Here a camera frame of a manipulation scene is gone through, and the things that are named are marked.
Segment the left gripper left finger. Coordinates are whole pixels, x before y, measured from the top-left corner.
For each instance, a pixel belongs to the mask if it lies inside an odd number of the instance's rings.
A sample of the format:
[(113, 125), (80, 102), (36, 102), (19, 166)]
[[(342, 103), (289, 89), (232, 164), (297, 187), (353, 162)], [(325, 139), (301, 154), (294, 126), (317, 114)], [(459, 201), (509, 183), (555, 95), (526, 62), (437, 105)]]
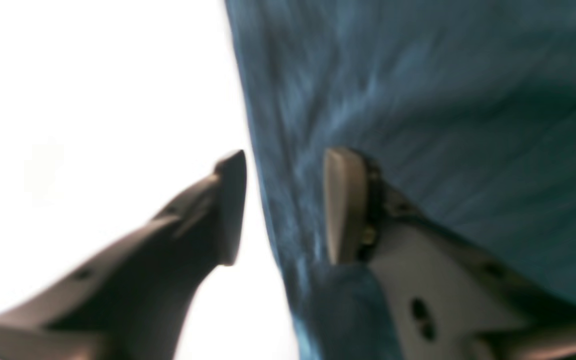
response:
[(149, 222), (0, 313), (0, 360), (171, 360), (195, 292), (235, 263), (247, 188), (242, 150)]

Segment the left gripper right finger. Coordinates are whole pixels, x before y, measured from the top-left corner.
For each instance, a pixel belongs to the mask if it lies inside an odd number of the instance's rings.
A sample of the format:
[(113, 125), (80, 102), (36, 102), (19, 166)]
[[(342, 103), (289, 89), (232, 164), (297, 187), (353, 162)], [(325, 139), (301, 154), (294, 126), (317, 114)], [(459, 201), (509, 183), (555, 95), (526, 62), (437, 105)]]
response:
[(576, 360), (576, 305), (430, 220), (377, 162), (328, 148), (328, 258), (377, 280), (406, 360)]

